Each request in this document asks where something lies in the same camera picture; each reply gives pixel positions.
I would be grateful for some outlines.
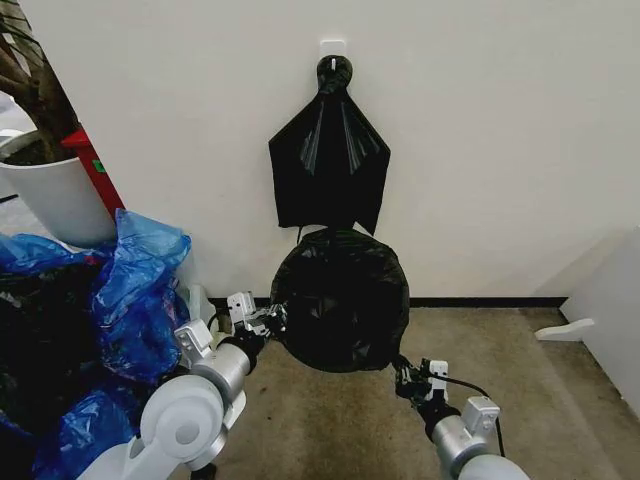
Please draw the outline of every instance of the blue plastic bag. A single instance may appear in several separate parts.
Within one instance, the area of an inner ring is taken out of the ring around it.
[[[91,305],[102,361],[118,375],[153,384],[180,358],[173,330],[188,312],[173,290],[173,274],[191,239],[125,210],[117,211],[116,227],[116,249]]]
[[[58,429],[43,439],[33,464],[38,480],[77,478],[109,448],[127,443],[137,427],[144,399],[140,389],[108,378],[60,419]]]
[[[71,252],[58,242],[37,235],[0,233],[0,271],[32,275],[76,263],[96,265],[111,257],[112,245],[103,249]]]

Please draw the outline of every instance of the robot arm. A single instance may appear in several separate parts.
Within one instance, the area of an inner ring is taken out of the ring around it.
[[[285,309],[258,310],[250,292],[232,295],[227,304],[234,336],[214,349],[202,320],[177,329],[189,374],[158,388],[142,413],[140,437],[103,452],[80,479],[165,479],[181,463],[199,471],[217,457],[245,408],[244,377],[271,333],[286,329]],[[396,393],[425,421],[445,480],[530,480],[515,463],[489,452],[500,413],[493,401],[471,397],[460,413],[447,404],[446,362],[423,360],[416,368],[400,356],[394,367]]]
[[[498,405],[487,396],[467,399],[462,413],[447,404],[447,362],[423,360],[416,368],[399,356],[394,367],[396,394],[409,399],[424,420],[445,480],[530,480],[511,460],[490,453]]]
[[[165,479],[181,463],[201,470],[222,451],[245,408],[244,378],[266,344],[267,323],[284,328],[281,307],[257,310],[250,293],[233,295],[231,302],[234,335],[217,348],[200,319],[174,332],[189,374],[160,386],[142,412],[140,437],[103,452],[80,479]]]

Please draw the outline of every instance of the gray carpet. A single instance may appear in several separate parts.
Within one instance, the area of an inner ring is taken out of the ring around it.
[[[537,480],[636,480],[640,424],[581,344],[538,343],[553,310],[416,309],[402,351],[503,407],[507,455]],[[460,408],[471,392],[452,386]],[[434,450],[391,369],[327,374],[278,344],[247,381],[248,406],[216,460],[219,480],[439,479]],[[187,478],[176,472],[174,478]]]

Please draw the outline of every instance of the black plastic bag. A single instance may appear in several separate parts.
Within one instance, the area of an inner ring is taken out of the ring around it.
[[[99,271],[0,274],[0,410],[26,432],[46,432],[89,389],[100,364],[89,315]]]
[[[409,286],[388,246],[355,230],[305,235],[282,262],[271,302],[286,303],[279,339],[319,370],[385,368],[409,322]]]
[[[323,58],[318,94],[269,141],[281,227],[357,221],[375,232],[391,151],[347,93],[352,71]]]

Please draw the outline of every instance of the black baseboard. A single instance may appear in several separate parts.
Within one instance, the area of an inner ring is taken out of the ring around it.
[[[9,200],[13,200],[14,198],[18,198],[18,194],[14,193],[13,195],[7,195],[6,197],[0,198],[0,203],[8,202]]]
[[[411,308],[558,308],[567,297],[412,297]],[[267,297],[256,297],[257,307],[269,305]],[[216,308],[226,308],[224,298],[210,298]]]

